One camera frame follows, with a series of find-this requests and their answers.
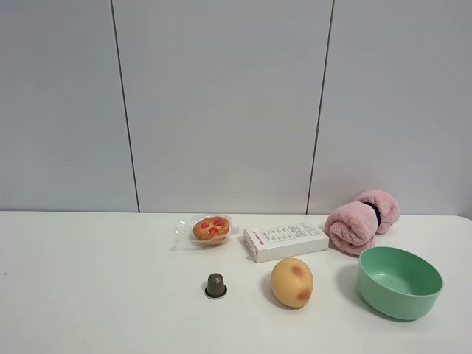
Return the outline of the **grey coffee capsule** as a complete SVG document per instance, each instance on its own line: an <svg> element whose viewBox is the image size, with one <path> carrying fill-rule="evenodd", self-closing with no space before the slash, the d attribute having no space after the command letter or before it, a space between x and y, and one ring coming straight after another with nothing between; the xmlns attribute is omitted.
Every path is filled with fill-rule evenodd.
<svg viewBox="0 0 472 354"><path fill-rule="evenodd" d="M219 273L210 274L207 278L205 295L210 299L220 299L227 292L227 287L223 280L223 276Z"/></svg>

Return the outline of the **wrapped fruit tart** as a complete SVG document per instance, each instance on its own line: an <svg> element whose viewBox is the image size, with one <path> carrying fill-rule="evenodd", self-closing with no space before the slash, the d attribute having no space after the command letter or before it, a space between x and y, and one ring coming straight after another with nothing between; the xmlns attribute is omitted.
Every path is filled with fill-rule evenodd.
<svg viewBox="0 0 472 354"><path fill-rule="evenodd" d="M224 244L239 229L227 215L196 215L179 221L175 230L176 249L197 250Z"/></svg>

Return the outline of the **white cardboard box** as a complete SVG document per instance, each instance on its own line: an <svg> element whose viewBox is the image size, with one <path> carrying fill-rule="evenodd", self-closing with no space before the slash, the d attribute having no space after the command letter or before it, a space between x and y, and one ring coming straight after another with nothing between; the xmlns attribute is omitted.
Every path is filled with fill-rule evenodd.
<svg viewBox="0 0 472 354"><path fill-rule="evenodd" d="M308 221L244 229L243 239L256 263L325 251L329 246L329 237Z"/></svg>

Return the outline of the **yellow potato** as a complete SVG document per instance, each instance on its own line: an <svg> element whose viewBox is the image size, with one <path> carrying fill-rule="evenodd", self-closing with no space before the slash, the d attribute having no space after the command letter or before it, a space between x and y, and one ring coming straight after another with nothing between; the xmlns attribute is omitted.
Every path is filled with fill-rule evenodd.
<svg viewBox="0 0 472 354"><path fill-rule="evenodd" d="M302 308L313 293L310 268L296 258L279 261L271 272L271 290L275 297L290 308Z"/></svg>

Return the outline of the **rolled pink towel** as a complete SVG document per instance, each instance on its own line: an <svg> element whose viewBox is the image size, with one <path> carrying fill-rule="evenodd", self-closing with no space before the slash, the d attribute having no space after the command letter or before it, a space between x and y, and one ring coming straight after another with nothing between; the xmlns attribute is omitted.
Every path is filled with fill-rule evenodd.
<svg viewBox="0 0 472 354"><path fill-rule="evenodd" d="M375 237L387 233L399 217L394 197L383 190L367 190L335 209L325 221L324 232L338 250L358 256L373 247Z"/></svg>

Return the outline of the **green plastic bowl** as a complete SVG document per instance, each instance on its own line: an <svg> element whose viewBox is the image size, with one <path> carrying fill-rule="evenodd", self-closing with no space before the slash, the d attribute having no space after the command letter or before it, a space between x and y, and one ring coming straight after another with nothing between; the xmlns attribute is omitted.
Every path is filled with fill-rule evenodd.
<svg viewBox="0 0 472 354"><path fill-rule="evenodd" d="M359 256L356 285L373 309L394 319L414 321L433 308L443 279L433 265L411 252L376 246Z"/></svg>

